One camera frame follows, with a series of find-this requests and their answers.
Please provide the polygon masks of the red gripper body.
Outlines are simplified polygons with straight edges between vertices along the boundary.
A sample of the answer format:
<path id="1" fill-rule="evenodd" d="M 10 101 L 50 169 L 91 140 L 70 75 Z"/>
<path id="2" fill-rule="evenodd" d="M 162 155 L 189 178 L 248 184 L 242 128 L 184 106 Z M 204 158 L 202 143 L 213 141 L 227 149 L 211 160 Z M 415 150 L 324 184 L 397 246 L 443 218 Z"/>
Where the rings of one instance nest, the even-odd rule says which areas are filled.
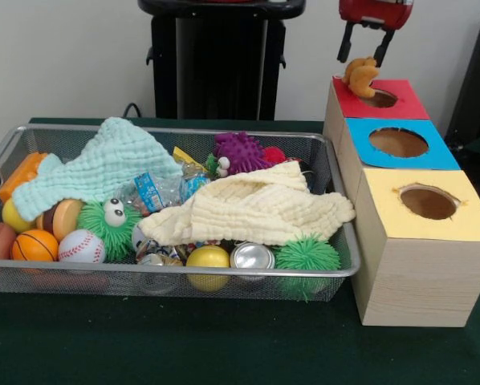
<path id="1" fill-rule="evenodd" d="M 339 13 L 346 27 L 356 24 L 372 29 L 399 30 L 406 24 L 413 9 L 413 0 L 339 0 Z"/>

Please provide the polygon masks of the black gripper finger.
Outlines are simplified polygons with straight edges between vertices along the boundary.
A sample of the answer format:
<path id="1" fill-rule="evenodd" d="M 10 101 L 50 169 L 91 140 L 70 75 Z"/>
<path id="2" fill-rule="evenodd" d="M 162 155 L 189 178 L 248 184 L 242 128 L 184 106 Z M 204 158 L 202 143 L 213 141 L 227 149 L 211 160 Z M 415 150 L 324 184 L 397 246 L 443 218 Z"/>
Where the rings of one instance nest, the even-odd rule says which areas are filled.
<path id="1" fill-rule="evenodd" d="M 374 59 L 376 60 L 376 67 L 381 67 L 386 52 L 388 50 L 389 44 L 393 40 L 393 36 L 395 34 L 395 30 L 387 30 L 385 31 L 385 35 L 380 43 L 380 45 L 376 48 L 374 53 Z"/>
<path id="2" fill-rule="evenodd" d="M 355 26 L 354 22 L 346 22 L 346 26 L 344 29 L 344 35 L 340 44 L 340 48 L 337 55 L 337 60 L 340 63 L 345 63 L 348 59 L 349 52 L 351 50 L 351 37 L 352 31 Z"/>

